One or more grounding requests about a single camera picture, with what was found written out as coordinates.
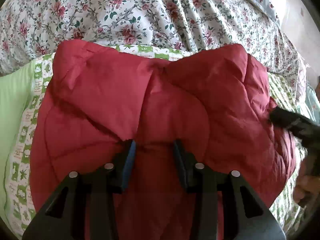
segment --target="finger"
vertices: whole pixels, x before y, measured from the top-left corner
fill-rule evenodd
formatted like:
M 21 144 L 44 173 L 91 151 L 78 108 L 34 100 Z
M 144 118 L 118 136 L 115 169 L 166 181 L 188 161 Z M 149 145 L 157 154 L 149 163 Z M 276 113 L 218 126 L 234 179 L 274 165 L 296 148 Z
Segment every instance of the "finger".
M 299 181 L 297 181 L 297 185 L 300 188 L 309 191 L 313 194 L 320 192 L 320 177 L 314 176 L 303 176 Z
M 299 203 L 305 196 L 306 192 L 299 186 L 296 186 L 293 192 L 293 200 L 295 203 Z

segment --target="cartoon print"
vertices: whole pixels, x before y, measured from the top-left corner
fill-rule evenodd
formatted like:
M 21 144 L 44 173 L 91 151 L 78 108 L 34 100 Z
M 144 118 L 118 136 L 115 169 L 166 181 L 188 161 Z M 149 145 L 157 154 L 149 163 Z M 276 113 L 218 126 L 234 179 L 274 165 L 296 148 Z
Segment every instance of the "cartoon print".
M 36 64 L 36 69 L 35 69 L 35 74 L 34 74 L 34 78 L 35 79 L 39 79 L 42 77 L 42 64 Z
M 12 163 L 12 176 L 11 179 L 14 181 L 18 180 L 19 163 Z
M 23 205 L 27 204 L 27 186 L 18 185 L 18 190 L 16 197 L 19 199 L 19 202 Z
M 169 60 L 169 55 L 162 54 L 162 53 L 160 53 L 160 54 L 155 53 L 155 58 L 162 58 L 162 59 Z
M 28 206 L 33 206 L 30 186 L 27 186 L 27 202 L 28 202 Z
M 24 143 L 27 137 L 27 132 L 28 132 L 29 127 L 23 126 L 20 134 L 20 139 L 19 142 Z
M 38 99 L 39 99 L 40 96 L 34 96 L 33 99 L 32 99 L 32 102 L 31 102 L 31 105 L 30 105 L 30 109 L 33 109 L 36 107 L 36 104 L 38 102 Z
M 33 136 L 35 135 L 35 130 L 36 130 L 36 129 L 33 129 L 33 130 L 31 131 L 31 133 L 30 133 L 30 139 L 33 139 Z
M 49 82 L 51 80 L 52 77 L 47 77 L 43 79 L 43 85 L 42 85 L 42 93 L 44 93 L 49 85 Z
M 29 216 L 28 216 L 28 212 L 27 211 L 23 212 L 23 217 L 24 217 L 25 220 L 29 220 Z
M 23 231 L 25 231 L 27 229 L 28 225 L 25 225 L 24 223 L 21 223 L 21 228 L 23 229 Z
M 9 183 L 9 189 L 10 189 L 11 194 L 13 194 L 15 192 L 15 186 L 12 182 Z
M 138 52 L 153 52 L 153 48 L 151 46 L 138 45 Z
M 22 163 L 30 163 L 30 152 L 31 152 L 31 145 L 25 145 L 23 149 L 23 154 L 22 154 Z
M 37 118 L 38 118 L 38 112 L 39 112 L 39 109 L 36 109 L 33 113 L 33 118 L 31 119 L 31 123 L 32 124 L 37 124 Z
M 21 159 L 22 153 L 23 153 L 23 147 L 20 145 L 17 145 L 13 156 L 18 159 Z
M 169 52 L 174 53 L 174 54 L 181 54 L 181 51 L 178 49 L 173 49 L 173 48 L 169 48 Z
M 34 209 L 28 209 L 29 210 L 29 214 L 31 216 L 31 219 L 33 219 L 36 216 L 36 211 Z
M 49 60 L 50 58 L 52 58 L 52 54 L 53 54 L 53 53 L 47 54 L 47 55 L 43 55 L 42 58 L 43 58 L 44 60 Z
M 45 66 L 45 71 L 46 71 L 47 73 L 49 73 L 50 70 L 51 70 L 50 64 L 47 64 L 47 65 Z
M 13 215 L 21 220 L 21 214 L 20 214 L 20 206 L 19 206 L 19 203 L 15 200 L 13 200 Z

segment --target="black bracket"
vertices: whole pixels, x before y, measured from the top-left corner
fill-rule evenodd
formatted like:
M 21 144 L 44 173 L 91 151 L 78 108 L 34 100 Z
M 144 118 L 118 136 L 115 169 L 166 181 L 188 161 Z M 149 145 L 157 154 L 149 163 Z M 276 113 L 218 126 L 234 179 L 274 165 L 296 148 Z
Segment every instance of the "black bracket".
M 196 193 L 190 240 L 216 240 L 218 191 L 222 193 L 224 239 L 285 240 L 285 234 L 269 209 L 239 171 L 229 174 L 198 163 L 192 153 L 174 142 L 174 158 L 182 187 Z
M 128 187 L 135 148 L 135 142 L 129 140 L 112 163 L 85 175 L 70 172 L 31 221 L 22 240 L 84 240 L 88 204 L 90 240 L 118 240 L 112 194 L 121 194 Z M 180 141 L 174 142 L 173 155 L 182 187 L 196 193 L 190 240 L 217 239 L 218 191 L 222 192 L 225 240 L 285 240 L 269 209 L 238 171 L 212 171 L 186 152 Z
M 84 239 L 86 203 L 90 206 L 90 239 L 118 240 L 112 194 L 121 194 L 128 187 L 136 150 L 135 141 L 124 143 L 125 150 L 112 163 L 85 175 L 70 172 L 31 221 L 22 240 Z

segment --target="green leaf print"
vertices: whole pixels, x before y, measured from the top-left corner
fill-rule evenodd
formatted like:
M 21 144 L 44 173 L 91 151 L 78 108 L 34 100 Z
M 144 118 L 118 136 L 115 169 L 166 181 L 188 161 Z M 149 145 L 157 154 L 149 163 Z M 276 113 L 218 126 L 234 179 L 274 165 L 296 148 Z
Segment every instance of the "green leaf print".
M 112 13 L 110 13 L 110 19 L 112 19 L 113 18 L 113 16 L 114 15 L 116 15 L 117 13 L 116 12 L 112 12 Z

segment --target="hand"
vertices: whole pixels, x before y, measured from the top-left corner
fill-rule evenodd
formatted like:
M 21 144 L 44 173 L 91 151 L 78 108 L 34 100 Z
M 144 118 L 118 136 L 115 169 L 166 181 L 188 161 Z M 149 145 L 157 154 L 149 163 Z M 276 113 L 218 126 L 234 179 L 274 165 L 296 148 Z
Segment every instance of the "hand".
M 305 197 L 307 191 L 313 194 L 320 193 L 320 177 L 305 175 L 307 169 L 307 158 L 308 157 L 306 157 L 301 163 L 297 184 L 293 192 L 293 200 L 296 203 L 299 203 L 299 201 Z

